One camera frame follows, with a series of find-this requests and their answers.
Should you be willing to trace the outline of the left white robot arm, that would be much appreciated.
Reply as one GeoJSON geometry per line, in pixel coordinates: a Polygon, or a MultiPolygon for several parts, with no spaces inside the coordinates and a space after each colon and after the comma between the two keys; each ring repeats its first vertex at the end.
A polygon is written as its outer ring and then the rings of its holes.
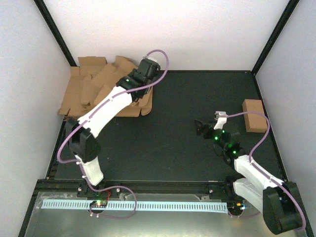
{"type": "Polygon", "coordinates": [[[158,79],[159,70],[157,60],[143,58],[138,68],[120,78],[109,95],[90,112],[66,123],[67,146],[74,154],[76,164],[82,166],[83,178],[90,182],[88,190],[95,197],[101,197],[106,191],[98,161],[101,150],[97,141],[99,133],[121,110],[149,93],[148,85],[158,79]]]}

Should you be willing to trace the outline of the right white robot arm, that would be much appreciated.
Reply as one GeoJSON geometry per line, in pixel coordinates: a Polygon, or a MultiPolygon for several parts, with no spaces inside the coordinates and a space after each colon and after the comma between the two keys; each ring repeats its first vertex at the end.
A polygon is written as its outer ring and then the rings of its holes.
{"type": "Polygon", "coordinates": [[[297,185],[278,179],[261,167],[246,154],[240,142],[223,129],[225,123],[226,118],[194,121],[196,134],[221,148],[224,162],[242,175],[225,185],[225,195],[230,199],[240,196],[248,201],[262,214],[266,226],[275,235],[304,230],[307,221],[297,185]]]}

